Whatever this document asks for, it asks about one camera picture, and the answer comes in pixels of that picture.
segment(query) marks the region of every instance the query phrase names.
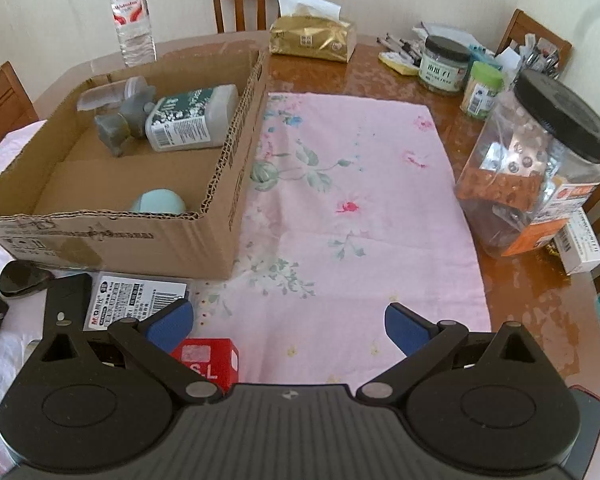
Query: blue gripper pad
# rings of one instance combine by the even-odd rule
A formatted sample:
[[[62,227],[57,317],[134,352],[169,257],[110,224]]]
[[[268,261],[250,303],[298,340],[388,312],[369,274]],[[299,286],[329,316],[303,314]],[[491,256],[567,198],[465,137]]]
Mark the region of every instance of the blue gripper pad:
[[[413,312],[413,317],[400,310],[405,307],[392,303],[384,311],[384,330],[391,341],[408,357],[426,345],[437,332],[437,327]]]
[[[184,301],[180,306],[152,323],[144,332],[144,336],[158,348],[170,354],[189,335],[192,328],[193,306],[190,301]]]

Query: ribbed black surface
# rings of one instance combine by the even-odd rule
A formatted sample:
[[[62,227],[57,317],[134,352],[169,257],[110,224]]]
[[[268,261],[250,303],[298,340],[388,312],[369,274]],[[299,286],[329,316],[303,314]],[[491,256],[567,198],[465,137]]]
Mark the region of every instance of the ribbed black surface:
[[[426,455],[389,409],[341,385],[239,385],[219,404],[192,406],[151,452],[93,480],[485,479]],[[9,480],[59,480],[23,466]],[[568,480],[552,469],[529,479]]]

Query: light blue ball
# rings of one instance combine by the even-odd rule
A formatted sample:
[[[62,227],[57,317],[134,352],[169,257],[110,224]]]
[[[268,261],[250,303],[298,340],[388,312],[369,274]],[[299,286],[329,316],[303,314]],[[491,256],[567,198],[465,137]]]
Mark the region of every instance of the light blue ball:
[[[184,213],[187,207],[171,189],[154,189],[142,194],[131,206],[132,213]]]

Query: white medicine box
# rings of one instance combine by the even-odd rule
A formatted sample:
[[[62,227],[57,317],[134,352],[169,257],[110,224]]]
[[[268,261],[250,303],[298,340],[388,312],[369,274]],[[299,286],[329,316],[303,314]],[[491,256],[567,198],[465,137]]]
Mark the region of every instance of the white medicine box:
[[[567,275],[589,272],[600,264],[600,244],[582,208],[571,215],[554,241]]]

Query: black lid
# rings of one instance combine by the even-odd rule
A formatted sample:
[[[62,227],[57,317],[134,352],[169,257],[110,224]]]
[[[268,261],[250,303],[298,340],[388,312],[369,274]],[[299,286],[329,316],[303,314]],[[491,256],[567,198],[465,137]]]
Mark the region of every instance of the black lid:
[[[467,47],[442,36],[428,36],[424,46],[430,51],[454,61],[469,62],[471,58],[471,53]]]
[[[573,91],[531,69],[522,71],[513,91],[552,136],[585,160],[600,163],[600,116]]]

